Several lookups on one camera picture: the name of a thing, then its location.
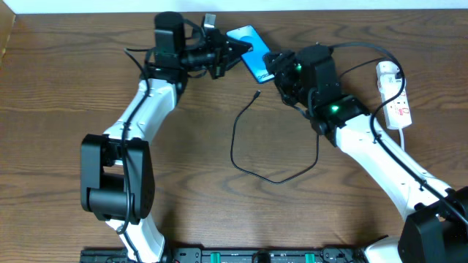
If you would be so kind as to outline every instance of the wire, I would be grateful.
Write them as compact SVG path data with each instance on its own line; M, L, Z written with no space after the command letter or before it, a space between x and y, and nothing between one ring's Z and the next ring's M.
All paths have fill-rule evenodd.
M310 120L310 117L307 115L307 113L305 113L301 108L299 108L298 106L295 106L295 105L289 105L288 103L286 103L283 99L282 99L282 102L284 105L286 106L289 106L295 110L297 110L304 118L306 118L307 120Z
M143 48L143 49L137 49L137 48L125 48L126 51L129 52L148 52L150 48Z
M313 163L311 166L307 167L306 169L304 169L304 170L302 170L302 171L300 171L300 172L298 172L298 173L296 173L296 174L294 174L294 175L292 175L292 176L289 176L288 178L286 178L286 179L284 179L284 180L273 181L273 180L270 180L270 179L268 179L268 178L265 178L265 177L263 177L263 176L261 176L261 175L258 175L258 174L254 173L254 172L250 172L250 171L247 171L247 170L245 170L245 169L240 168L239 166L237 166L237 164L235 164L234 158L233 158L233 148L234 148L234 138L235 138L235 127L237 126L237 121L238 121L239 118L241 117L242 113L244 113L244 112L250 107L250 105L252 105L252 103L254 103L255 99L257 99L259 95L260 95L260 91L257 91L257 92L255 93L255 95L254 95L254 98L253 98L253 99L250 101L250 103L248 103L248 105L239 113L239 115L237 116L237 118L236 118L235 121L234 121L233 139L232 139L232 141L231 141L231 151L230 151L231 162L233 163L233 166L234 166L236 169L238 169L239 171L241 171L241 172L245 172L246 174L256 176L257 178L260 178L260 179L262 179L262 180L264 180L264 181L267 181L267 182L269 182L269 183L272 183L272 184L274 184L274 185L279 185L279 184L282 184L282 183L286 183L287 181L290 181L290 180L292 180L292 179L298 177L299 175L302 175L303 173L305 173L305 172L309 171L310 169L312 169L312 168L315 166L315 164L317 164L317 162L318 162L318 160L319 160L319 135L317 134L317 138L316 138L316 140L317 140L317 152L316 152L316 154L315 154L315 161L314 161L314 163Z
M255 262L255 258L260 254L260 253L267 253L266 250L263 250L263 249L260 249L259 251L257 251L253 256L252 256L252 263Z
M341 251L341 249L339 249L339 248L336 248L336 249L338 249L338 251L339 251L341 254L343 254L345 263L352 263L352 262L353 262L354 259L351 259L351 261L349 261L348 258L346 257L346 254L343 253L343 251Z
M365 65L370 64L370 63L372 63L372 62L383 61L383 60L385 60L385 58L374 58L374 59L372 59L372 60L370 60L370 61L366 61L366 62L364 62L364 63L362 63L362 64L359 64L359 65L357 65L357 66L352 67L351 69L345 70L343 73L341 73L341 74L339 75L338 78L339 78L339 79L342 79L343 76L344 76L345 74L347 74L348 72L351 72L351 71L353 71L353 70L355 70L355 69L357 69L357 68L359 68L359 67L365 66Z
M200 36L197 37L198 41L193 45L187 45L186 50L195 50L201 47L203 44L205 44L205 38L206 38L205 30L188 19L184 19L184 23L191 26L193 28L193 31L200 33Z
M130 248L134 251L135 257L138 262L140 262L140 256L138 256L138 250L133 246L132 242L128 238L127 234L127 227L129 226L130 222L130 213L132 212L132 193L131 193L131 187L130 187L130 177L129 177L129 168L127 164L127 145L125 143L127 139L127 131L130 127L130 124L132 123L132 119L137 113L138 109L140 109L141 105L145 102L146 98L149 97L150 93L150 86L149 86L149 80L148 80L148 74L146 72L146 66L147 66L147 58L151 55L151 52L153 49L149 50L136 50L135 52L145 52L146 51L146 59L145 59L145 68L141 66L141 64L136 60L136 58L130 54L129 51L135 51L135 49L127 49L124 48L124 52L127 56L129 56L132 61L137 65L138 69L141 71L141 74L143 75L143 78L145 80L146 84L146 92L143 98L138 102L137 106L133 109L133 111L130 113L130 116L127 118L127 121L124 122L124 127L122 130L122 138L121 138L121 158L122 158L122 166L124 167L124 185L125 185L125 192L127 194L126 198L126 210L125 210L125 218L124 218L124 224L117 228L117 234L118 235L124 235L125 239L127 240L127 243L129 244Z
M110 263L119 263L120 260L118 260L117 262L113 261L113 259L120 259L121 257L123 257L122 255L114 255L114 256L109 256L108 258L106 258L105 262L104 263L108 263L108 261L110 260Z
M404 150L404 136L403 136L403 129L398 129L398 133L400 134L400 147Z
M124 122L124 128L122 130L122 138L121 138L121 157L122 157L122 166L124 167L124 183L125 183L125 191L127 193L127 208L125 211L125 219L124 219L124 225L119 227L117 229L117 234L122 235L125 233L127 230L127 227L129 226L129 221L130 221L130 213L132 211L132 200L131 200L131 193L130 193L130 178L129 178L129 168L127 165L127 145L125 144L125 140L127 139L127 131L128 128L132 122L133 116L137 113L138 109L140 109L141 105L145 102L146 98L149 96L149 81L148 81L148 75L146 74L146 70L140 65L140 63L136 60L136 58L129 53L129 50L124 48L124 52L127 56L129 56L132 61L137 65L138 69L140 69L141 73L144 76L145 83L146 83L146 92L143 98L140 100L140 102L137 104L137 106L133 109L132 113L130 113L130 116L127 118L127 121Z
M130 240L129 235L126 232L124 233L124 237L125 237L125 241L127 242L127 244L129 244L129 247L133 250L133 255L137 259L137 262L141 262L140 254L138 253L138 250L133 245L133 242Z
M383 47L379 47L379 46L376 46L376 45L373 45L373 44L370 44L370 43L366 43L366 42L348 42L348 43L342 43L342 44L337 44L337 45L332 45L330 46L330 48L332 49L335 49L335 48L338 48L338 47L368 47L368 48L373 48L379 52L381 52L382 54L384 54L386 57L388 57L399 69L400 69L400 75L401 75L401 87L400 87L400 90L398 91L398 93L395 94L395 96L389 98L388 100L386 100L385 102L383 102L381 105L379 105L377 107L377 109L374 111L374 113L372 113L371 115L371 123L370 123L370 128L371 128L371 132L372 134L374 135L374 139L375 141L377 141L379 143L379 145L382 147L382 149L398 164L400 165L401 168L403 168L411 177L413 177L413 179L415 179L420 185L421 187L424 187L427 191L429 191L431 194L433 194L437 199L440 200L440 202L442 202L446 208L448 208L450 210L450 212L452 212L455 217L457 217L461 222L463 222L463 224L467 225L468 226L468 220L462 215L460 214L460 212L449 202L447 201L443 195L441 195L441 193L439 193L437 190L435 190L434 188L432 188L432 186L430 186L428 183L427 183L427 180L424 180L422 178L420 178L413 170L411 170L401 159L399 159L388 147L387 145L385 145L383 143L383 141L381 140L380 138L380 135L378 135L377 131L375 130L375 122L376 122L376 117L377 117L377 113L379 112L379 110L381 110L386 104L392 102L394 99L398 98L400 95L401 95L401 92L403 92L404 90L404 86L405 86L405 83L406 83L406 80L404 78L404 72L403 72L403 67L401 66L401 64L399 63L399 61L395 58L395 56L390 53L389 51L387 51L385 48Z
M207 71L208 71L208 70L205 69L203 72L201 72L200 74L197 74L197 75L195 75L195 76L192 76L192 75L190 75L189 73L187 73L187 77L190 77L190 78L201 78L201 77L203 77L203 76L206 75L206 72L207 72Z
M307 93L307 103L308 103L308 108L309 108L309 116L314 117L314 113L312 111L312 96L315 95L315 91L313 89L309 89L309 92Z

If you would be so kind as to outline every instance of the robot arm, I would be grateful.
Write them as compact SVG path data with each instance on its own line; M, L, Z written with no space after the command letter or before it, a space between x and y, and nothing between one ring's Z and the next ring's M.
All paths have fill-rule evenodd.
M341 92L332 52L317 44L297 54L288 50L269 53L264 62L275 76L282 100L306 107L313 130L354 158L383 188L405 221L400 239L387 238L364 251L368 262L465 262L468 187L455 191L427 173L376 121L373 134L369 110L354 96Z
M427 190L421 188L403 168L400 167L380 145L374 143L370 132L370 117L359 115L348 121L346 126L336 130L336 146L356 160L385 191L400 212L403 221L415 212L418 203L431 205L438 199ZM418 171L420 177L428 181L441 195L447 196L445 189L450 186L433 175L427 173L399 145L397 145L375 122L377 132L384 143L407 166Z
M121 175L106 173L104 167L122 165L122 131L133 114L126 134L131 212L127 230L119 235L131 260L170 261L170 253L164 254L169 251L165 250L165 239L150 213L155 185L149 145L181 98L188 73L205 70L213 79L223 77L252 48L222 35L214 27L215 18L207 14L198 27L176 12L158 14L154 20L157 46L150 51L154 51L155 62L146 61L147 72L143 74L148 79L140 80L135 98L103 135L88 134L82 142L81 205L117 231L125 222L126 186ZM185 45L185 23L194 28L192 38L198 38L197 44Z

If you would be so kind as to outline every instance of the wood grain surface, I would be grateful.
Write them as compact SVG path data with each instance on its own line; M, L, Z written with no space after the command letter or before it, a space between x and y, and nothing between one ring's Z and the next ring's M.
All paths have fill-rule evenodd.
M217 15L222 31L253 25L272 50L349 41L389 49L408 79L407 151L454 188L468 184L468 11ZM112 125L135 95L139 72L122 49L154 45L153 16L18 17L0 70L1 262L76 262L83 248L122 246L80 206L80 143ZM198 23L203 14L184 16ZM378 54L347 48L333 57L342 72ZM373 66L348 74L344 86L371 109L380 102ZM273 83L256 84L243 64L219 80L190 80L151 146L152 214L167 239L306 248L399 235L392 202L325 138L318 165L281 186L231 165L234 118L259 88L238 123L238 164L278 180L313 161L310 124L281 103Z

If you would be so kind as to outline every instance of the power strip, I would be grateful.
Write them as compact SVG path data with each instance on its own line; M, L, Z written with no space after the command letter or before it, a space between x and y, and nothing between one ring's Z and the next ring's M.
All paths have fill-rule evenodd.
M395 96L401 88L402 78L400 69L391 61L383 61L377 65L377 86L379 87L382 102ZM406 83L401 95L383 107L385 122L388 129L399 130L401 148L404 149L402 129L411 123L410 106L408 105Z

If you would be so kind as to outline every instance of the phone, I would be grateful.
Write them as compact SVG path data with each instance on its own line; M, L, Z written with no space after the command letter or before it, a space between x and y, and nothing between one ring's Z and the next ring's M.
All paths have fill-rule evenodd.
M242 60L259 84L274 79L274 76L270 75L266 70L265 63L263 62L263 56L270 52L270 49L266 46L253 26L237 28L227 32L226 35L233 39L252 44L253 50L244 53L242 55Z

